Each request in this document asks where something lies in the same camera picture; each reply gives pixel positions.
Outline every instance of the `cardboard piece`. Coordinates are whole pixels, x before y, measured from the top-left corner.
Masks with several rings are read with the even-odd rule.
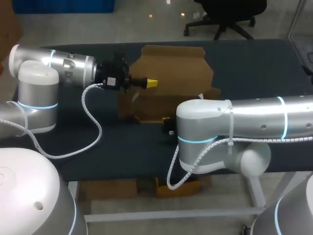
[[[135,196],[137,196],[136,179],[82,181],[79,188],[79,198],[84,201]]]
[[[175,116],[180,103],[200,94],[205,99],[217,99],[221,91],[211,87],[213,71],[204,55],[202,47],[145,46],[141,57],[130,66],[130,74],[158,80],[158,86],[119,93],[119,117],[162,122],[163,117]]]
[[[176,190],[170,190],[166,184],[161,184],[160,180],[156,178],[156,197],[157,198],[171,198],[171,197],[186,197],[197,194],[200,191],[200,181],[190,180],[182,184]]]
[[[22,37],[22,29],[12,9],[11,0],[0,1],[0,61]]]

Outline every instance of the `flattened cardboard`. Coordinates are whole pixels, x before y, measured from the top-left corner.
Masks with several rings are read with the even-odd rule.
[[[13,12],[11,0],[0,1],[0,61],[22,37],[22,29]]]
[[[172,117],[177,106],[187,100],[217,99],[219,89],[211,88],[213,71],[204,60],[202,47],[145,46],[131,65],[132,77],[158,80],[156,88],[134,88],[120,93],[119,117],[135,116],[140,122],[162,122]]]

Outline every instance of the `dark table cover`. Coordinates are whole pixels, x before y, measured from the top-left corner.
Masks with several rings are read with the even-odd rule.
[[[133,44],[56,46],[56,50],[112,60],[114,51],[125,53],[131,65],[146,44],[203,47],[214,71],[213,86],[221,99],[249,99],[312,94],[301,65],[283,40],[188,41]],[[91,143],[98,135],[81,105],[82,89],[61,86],[58,122],[49,133],[36,135],[49,154],[66,154]],[[175,145],[161,132],[160,124],[136,124],[119,120],[117,97],[112,91],[94,89],[87,94],[87,107],[103,127],[98,145],[79,155],[52,160],[65,181],[116,178],[166,177]],[[0,147],[34,149],[28,136],[10,138]],[[313,171],[313,143],[271,144],[268,172]],[[232,173],[227,169],[213,172]],[[184,174],[176,164],[174,175]]]

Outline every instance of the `chair wheel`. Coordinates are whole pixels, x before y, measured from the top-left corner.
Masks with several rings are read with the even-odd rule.
[[[189,36],[189,30],[188,30],[188,29],[185,29],[185,30],[184,30],[184,36],[185,36],[185,37],[188,37],[188,36]]]
[[[241,227],[240,235],[250,235],[250,231],[251,231],[250,228],[248,228],[246,225],[243,225]]]
[[[254,26],[255,26],[255,18],[252,18],[252,19],[250,20],[249,26],[250,26],[250,27],[254,27]]]

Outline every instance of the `black connector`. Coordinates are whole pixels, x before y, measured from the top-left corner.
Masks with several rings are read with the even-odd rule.
[[[147,78],[132,78],[123,53],[114,54],[113,61],[104,61],[96,68],[95,83],[103,83],[104,89],[128,90],[131,86],[147,88]]]

